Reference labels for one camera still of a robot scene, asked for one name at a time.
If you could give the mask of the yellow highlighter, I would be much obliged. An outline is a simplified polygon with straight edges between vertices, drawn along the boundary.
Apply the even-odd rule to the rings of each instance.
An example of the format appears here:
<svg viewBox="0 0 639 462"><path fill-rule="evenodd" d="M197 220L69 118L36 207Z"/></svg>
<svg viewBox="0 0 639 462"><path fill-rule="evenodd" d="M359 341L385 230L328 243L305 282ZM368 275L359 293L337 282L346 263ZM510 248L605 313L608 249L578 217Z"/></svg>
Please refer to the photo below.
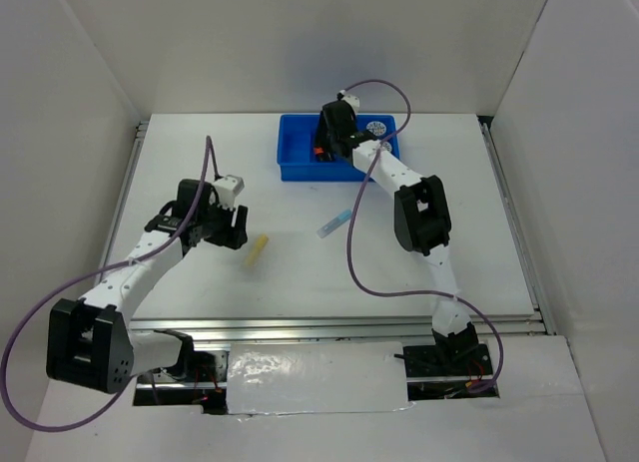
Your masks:
<svg viewBox="0 0 639 462"><path fill-rule="evenodd" d="M266 234L260 234L254 241L250 251L243 261L243 267L253 267L260 258L265 247L269 243L269 237Z"/></svg>

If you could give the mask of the light blue highlighter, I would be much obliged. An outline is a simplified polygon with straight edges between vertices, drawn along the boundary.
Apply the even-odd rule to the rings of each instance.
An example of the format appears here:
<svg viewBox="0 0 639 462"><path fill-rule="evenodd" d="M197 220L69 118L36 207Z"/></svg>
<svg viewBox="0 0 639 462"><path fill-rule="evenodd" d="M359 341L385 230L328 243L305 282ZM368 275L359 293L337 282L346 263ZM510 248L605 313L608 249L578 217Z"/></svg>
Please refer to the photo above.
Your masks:
<svg viewBox="0 0 639 462"><path fill-rule="evenodd" d="M351 218L351 210L345 210L317 230L319 238L325 238L347 223Z"/></svg>

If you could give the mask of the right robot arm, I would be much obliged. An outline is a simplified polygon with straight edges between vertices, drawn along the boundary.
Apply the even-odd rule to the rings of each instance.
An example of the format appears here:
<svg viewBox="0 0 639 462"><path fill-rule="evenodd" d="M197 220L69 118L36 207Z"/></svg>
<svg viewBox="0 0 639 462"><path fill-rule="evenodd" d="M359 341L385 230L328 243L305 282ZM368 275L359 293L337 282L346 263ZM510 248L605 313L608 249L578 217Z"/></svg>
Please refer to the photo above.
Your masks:
<svg viewBox="0 0 639 462"><path fill-rule="evenodd" d="M315 136L321 162L341 158L373 180L393 199L393 230L399 245L425 257L436 297L432 315L435 361L447 374L459 373L478 346L476 329L458 298L449 260L452 222L445 189L437 176L411 170L392 153L389 140L398 132L357 125L359 98L342 92L322 106Z"/></svg>

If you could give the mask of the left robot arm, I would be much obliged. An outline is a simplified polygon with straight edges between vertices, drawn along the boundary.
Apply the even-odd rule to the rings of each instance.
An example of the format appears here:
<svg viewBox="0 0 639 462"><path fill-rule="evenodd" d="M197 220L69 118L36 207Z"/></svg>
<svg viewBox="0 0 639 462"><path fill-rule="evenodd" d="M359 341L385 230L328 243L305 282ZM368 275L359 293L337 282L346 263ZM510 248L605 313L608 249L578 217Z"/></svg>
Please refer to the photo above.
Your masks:
<svg viewBox="0 0 639 462"><path fill-rule="evenodd" d="M157 283L200 242L237 250L248 240L248 209L235 199L238 176L211 183L184 179L177 196L144 227L125 261L77 300L60 299L50 311L47 375L115 394L133 377L163 370L184 381L201 354L191 336L174 329L134 333L133 315Z"/></svg>

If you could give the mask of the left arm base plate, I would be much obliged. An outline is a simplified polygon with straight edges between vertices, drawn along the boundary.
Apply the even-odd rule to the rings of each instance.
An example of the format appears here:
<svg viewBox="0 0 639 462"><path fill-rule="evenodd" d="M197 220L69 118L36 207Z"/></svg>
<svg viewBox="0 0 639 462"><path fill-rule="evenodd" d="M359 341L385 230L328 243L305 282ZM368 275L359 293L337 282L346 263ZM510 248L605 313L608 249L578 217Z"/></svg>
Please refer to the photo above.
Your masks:
<svg viewBox="0 0 639 462"><path fill-rule="evenodd" d="M182 375L155 369L136 381L135 407L193 406L204 414L225 415L229 353L198 351Z"/></svg>

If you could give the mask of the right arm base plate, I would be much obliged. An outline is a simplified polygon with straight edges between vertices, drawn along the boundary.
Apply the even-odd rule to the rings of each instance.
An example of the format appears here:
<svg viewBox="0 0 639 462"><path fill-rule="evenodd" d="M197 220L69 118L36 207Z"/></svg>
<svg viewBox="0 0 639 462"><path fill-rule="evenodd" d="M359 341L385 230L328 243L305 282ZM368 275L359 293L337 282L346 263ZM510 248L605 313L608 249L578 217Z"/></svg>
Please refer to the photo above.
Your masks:
<svg viewBox="0 0 639 462"><path fill-rule="evenodd" d="M435 345L404 346L393 356L403 362L409 401L494 398L493 386L480 392L471 388L493 376L488 346L480 343L469 355L445 362Z"/></svg>

